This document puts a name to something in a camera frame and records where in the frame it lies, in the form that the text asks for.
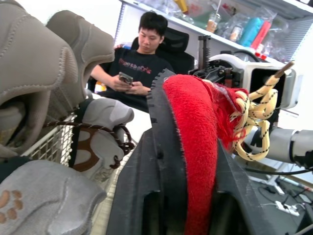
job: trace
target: white robotic arm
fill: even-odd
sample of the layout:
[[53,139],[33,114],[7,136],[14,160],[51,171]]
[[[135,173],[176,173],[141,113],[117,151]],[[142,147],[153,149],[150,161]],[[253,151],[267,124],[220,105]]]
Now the white robotic arm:
[[[306,169],[313,167],[313,131],[275,128],[269,135],[270,148],[267,158],[297,164]],[[245,139],[252,153],[258,153],[262,140],[255,128]]]
[[[202,68],[194,74],[212,82],[219,82],[222,77],[227,79],[226,71],[229,70],[228,76],[232,79],[231,86],[245,88],[249,92],[259,89],[271,75],[284,66],[279,63],[245,62],[234,54],[227,53],[210,57],[209,63],[203,62],[202,60],[208,56],[207,50],[205,50],[206,46],[203,43],[205,53],[200,56]],[[275,89],[278,90],[276,105],[278,111],[292,108],[298,103],[301,83],[302,75],[297,74],[295,70],[289,69],[285,72],[285,75],[275,86]],[[269,140],[270,148],[267,158],[297,164],[306,169],[313,167],[313,131],[272,128]],[[245,144],[252,153],[262,151],[261,131],[258,128],[253,129],[246,137]]]

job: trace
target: fuzzy fabric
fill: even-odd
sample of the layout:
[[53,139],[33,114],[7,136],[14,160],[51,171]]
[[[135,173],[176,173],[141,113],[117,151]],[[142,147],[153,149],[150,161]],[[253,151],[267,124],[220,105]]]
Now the fuzzy fabric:
[[188,212],[185,235],[207,235],[210,201],[217,166],[217,141],[225,147],[234,140],[238,119],[230,115],[240,107],[236,91],[218,84],[206,83],[190,75],[168,78],[163,89],[169,99],[180,133],[186,160]]

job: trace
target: hand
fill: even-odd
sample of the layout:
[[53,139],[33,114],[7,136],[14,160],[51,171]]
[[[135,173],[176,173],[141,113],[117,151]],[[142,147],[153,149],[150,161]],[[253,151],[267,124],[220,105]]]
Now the hand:
[[118,48],[122,48],[123,46],[124,46],[124,44],[116,45],[116,46],[114,47],[114,50],[115,50],[115,49],[118,49]]
[[110,79],[110,83],[108,84],[108,86],[117,92],[126,92],[130,88],[132,88],[131,85],[127,84],[126,82],[122,82],[121,80],[119,80],[119,75],[112,77]]
[[126,94],[147,95],[150,88],[144,87],[141,82],[133,82],[133,86],[126,91]]

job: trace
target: power strip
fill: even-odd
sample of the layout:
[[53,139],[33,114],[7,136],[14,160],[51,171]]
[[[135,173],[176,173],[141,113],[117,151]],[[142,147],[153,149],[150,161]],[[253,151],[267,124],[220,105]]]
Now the power strip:
[[288,214],[292,214],[294,216],[299,216],[299,212],[297,211],[297,207],[296,206],[289,206],[289,205],[286,205],[283,206],[283,204],[279,201],[275,201],[275,204],[276,204],[276,208],[283,211],[283,212],[286,212]]

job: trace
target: wire basket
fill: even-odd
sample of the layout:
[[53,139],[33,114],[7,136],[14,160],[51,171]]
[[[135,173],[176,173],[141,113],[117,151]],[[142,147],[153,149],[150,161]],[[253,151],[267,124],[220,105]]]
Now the wire basket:
[[[74,121],[71,115],[65,121]],[[68,166],[71,153],[73,126],[56,126],[44,137],[32,145],[22,156],[32,160],[48,160]]]
[[[73,122],[74,119],[75,116],[71,115],[65,119],[65,122]],[[32,160],[48,160],[68,166],[70,153],[72,151],[72,129],[73,126],[68,125],[59,125],[54,127],[27,151],[25,151],[22,156],[27,156]],[[103,235],[106,233],[118,175],[132,152],[133,151],[124,157],[121,162],[121,166],[114,170],[105,185],[101,185],[100,182],[97,182],[108,195],[107,198],[95,208],[92,216],[93,226],[90,233],[91,235]]]

